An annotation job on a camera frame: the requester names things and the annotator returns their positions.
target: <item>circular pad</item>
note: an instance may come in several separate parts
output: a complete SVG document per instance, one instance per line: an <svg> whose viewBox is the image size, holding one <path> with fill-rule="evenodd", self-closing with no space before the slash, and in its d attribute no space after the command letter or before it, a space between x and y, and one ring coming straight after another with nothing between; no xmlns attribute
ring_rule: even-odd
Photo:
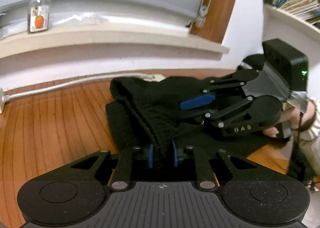
<svg viewBox="0 0 320 228"><path fill-rule="evenodd" d="M41 226L65 226L92 216L105 198L104 188L97 180L33 179L20 188L17 202L26 221Z"/></svg>
<svg viewBox="0 0 320 228"><path fill-rule="evenodd" d="M264 181L250 187L250 194L264 203L277 203L287 196L286 189L277 183Z"/></svg>
<svg viewBox="0 0 320 228"><path fill-rule="evenodd" d="M41 197L50 203L63 203L76 196L78 188L69 182L53 182L45 185L41 191Z"/></svg>
<svg viewBox="0 0 320 228"><path fill-rule="evenodd" d="M308 190L299 181L229 181L222 199L231 212L259 225L301 221L310 203Z"/></svg>

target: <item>ribbed grip surface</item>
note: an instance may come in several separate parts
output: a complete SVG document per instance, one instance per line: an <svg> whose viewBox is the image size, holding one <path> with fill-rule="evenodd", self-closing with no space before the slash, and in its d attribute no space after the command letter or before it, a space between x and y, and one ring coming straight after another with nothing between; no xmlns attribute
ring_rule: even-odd
<svg viewBox="0 0 320 228"><path fill-rule="evenodd" d="M28 223L24 228L40 226ZM114 193L95 216L68 228L255 228L233 216L214 193L196 190L190 182L137 182ZM287 228L303 228L300 223Z"/></svg>

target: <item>human hand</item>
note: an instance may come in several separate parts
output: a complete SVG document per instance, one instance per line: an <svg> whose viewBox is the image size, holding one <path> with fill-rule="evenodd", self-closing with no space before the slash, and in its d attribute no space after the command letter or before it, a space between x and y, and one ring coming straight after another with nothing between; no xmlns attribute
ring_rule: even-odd
<svg viewBox="0 0 320 228"><path fill-rule="evenodd" d="M307 111L302 117L301 125L307 120L311 119L316 113L316 105L312 101L308 101ZM299 128L300 111L297 108L291 108L281 112L279 122L290 121L291 129L295 130ZM263 134L271 138L276 138L279 133L276 127L270 127L263 131Z"/></svg>

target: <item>wooden window frame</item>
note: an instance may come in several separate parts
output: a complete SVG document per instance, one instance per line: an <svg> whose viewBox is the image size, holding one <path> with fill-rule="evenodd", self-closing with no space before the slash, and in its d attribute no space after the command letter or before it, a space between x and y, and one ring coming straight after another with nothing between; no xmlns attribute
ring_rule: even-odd
<svg viewBox="0 0 320 228"><path fill-rule="evenodd" d="M222 43L235 1L212 0L204 25L197 28L193 23L190 33L212 42ZM208 4L208 2L209 0L204 0L203 4Z"/></svg>

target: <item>white cable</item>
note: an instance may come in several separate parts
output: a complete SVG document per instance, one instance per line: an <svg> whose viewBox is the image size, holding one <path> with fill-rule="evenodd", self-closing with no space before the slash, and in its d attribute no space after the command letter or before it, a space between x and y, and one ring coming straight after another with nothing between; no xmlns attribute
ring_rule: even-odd
<svg viewBox="0 0 320 228"><path fill-rule="evenodd" d="M17 94L13 94L13 95L5 95L5 96L2 96L2 102L6 103L14 98L19 98L19 97L24 97L24 96L28 96L28 95L34 95L34 94L41 94L44 92L53 91L56 89L60 89L60 88L66 87L66 86L76 85L76 84L83 83L83 82L99 80L99 79L115 78L115 77L139 77L139 78L143 78L143 79L147 79L147 80L154 80L153 75L148 75L148 74L143 74L143 73L122 73L122 74L113 74L113 75L91 76L91 77L81 78L78 80L73 80L70 82L66 82L66 83L62 83L62 84L58 84L58 85L54 85L54 86L50 86L50 87L45 87L45 88L41 88L41 89L37 89L37 90L31 90L31 91L17 93Z"/></svg>

